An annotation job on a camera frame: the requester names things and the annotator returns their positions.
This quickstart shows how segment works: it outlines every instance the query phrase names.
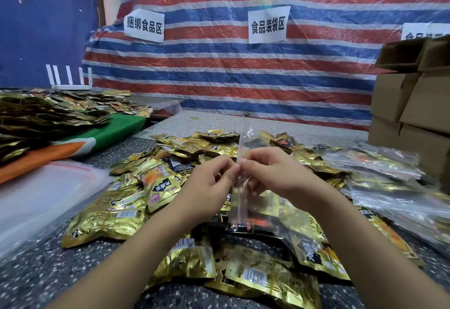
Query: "forearm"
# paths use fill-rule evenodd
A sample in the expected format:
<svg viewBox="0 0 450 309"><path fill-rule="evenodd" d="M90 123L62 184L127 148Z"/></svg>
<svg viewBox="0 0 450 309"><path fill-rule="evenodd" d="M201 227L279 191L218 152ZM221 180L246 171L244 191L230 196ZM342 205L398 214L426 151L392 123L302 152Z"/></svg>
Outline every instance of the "forearm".
<svg viewBox="0 0 450 309"><path fill-rule="evenodd" d="M450 296L329 187L311 213L367 307L442 308Z"/></svg>
<svg viewBox="0 0 450 309"><path fill-rule="evenodd" d="M186 222L167 206L48 309L132 308L162 258L185 231L189 231Z"/></svg>

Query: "stack of cardboard boxes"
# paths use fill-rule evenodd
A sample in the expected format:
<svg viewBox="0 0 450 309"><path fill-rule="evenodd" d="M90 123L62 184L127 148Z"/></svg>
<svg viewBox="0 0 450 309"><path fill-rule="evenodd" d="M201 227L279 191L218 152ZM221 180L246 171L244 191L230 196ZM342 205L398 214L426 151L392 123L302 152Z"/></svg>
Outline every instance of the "stack of cardboard boxes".
<svg viewBox="0 0 450 309"><path fill-rule="evenodd" d="M414 151L450 193L450 35L383 45L368 142Z"/></svg>

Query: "sign reading 食品装袋区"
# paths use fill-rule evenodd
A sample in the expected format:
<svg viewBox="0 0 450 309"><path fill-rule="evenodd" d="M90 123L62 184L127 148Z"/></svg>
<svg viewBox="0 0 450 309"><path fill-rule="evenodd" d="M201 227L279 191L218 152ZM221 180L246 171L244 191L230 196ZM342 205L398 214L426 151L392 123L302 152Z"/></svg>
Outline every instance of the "sign reading 食品装袋区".
<svg viewBox="0 0 450 309"><path fill-rule="evenodd" d="M448 23L404 23L401 39L437 38L450 34Z"/></svg>
<svg viewBox="0 0 450 309"><path fill-rule="evenodd" d="M164 42L164 14L143 9L130 12L123 19L126 36L153 42Z"/></svg>
<svg viewBox="0 0 450 309"><path fill-rule="evenodd" d="M291 7L277 7L248 12L248 42L276 42L286 39Z"/></svg>

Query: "red white and blue tarp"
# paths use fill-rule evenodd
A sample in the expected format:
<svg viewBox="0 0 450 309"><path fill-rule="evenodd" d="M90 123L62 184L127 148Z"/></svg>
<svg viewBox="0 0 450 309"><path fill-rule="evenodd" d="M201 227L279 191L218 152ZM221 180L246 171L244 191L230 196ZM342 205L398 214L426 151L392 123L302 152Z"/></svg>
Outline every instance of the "red white and blue tarp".
<svg viewBox="0 0 450 309"><path fill-rule="evenodd" d="M248 11L290 5L287 39L248 43ZM163 44L130 38L133 9L165 14ZM93 34L94 86L184 99L184 109L367 130L373 66L403 23L449 23L450 0L122 0Z"/></svg>

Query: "hand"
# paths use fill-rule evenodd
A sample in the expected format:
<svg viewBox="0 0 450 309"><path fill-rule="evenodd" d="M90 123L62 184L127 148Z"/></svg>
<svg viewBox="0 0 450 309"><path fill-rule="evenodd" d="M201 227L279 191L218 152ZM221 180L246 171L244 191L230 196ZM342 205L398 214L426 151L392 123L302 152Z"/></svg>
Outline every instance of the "hand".
<svg viewBox="0 0 450 309"><path fill-rule="evenodd" d="M192 227L211 219L222 208L239 172L240 166L227 155L196 166L169 204L172 213L187 215Z"/></svg>
<svg viewBox="0 0 450 309"><path fill-rule="evenodd" d="M250 176L249 194L257 196L269 189L310 213L332 190L325 181L278 147L252 149L239 165Z"/></svg>

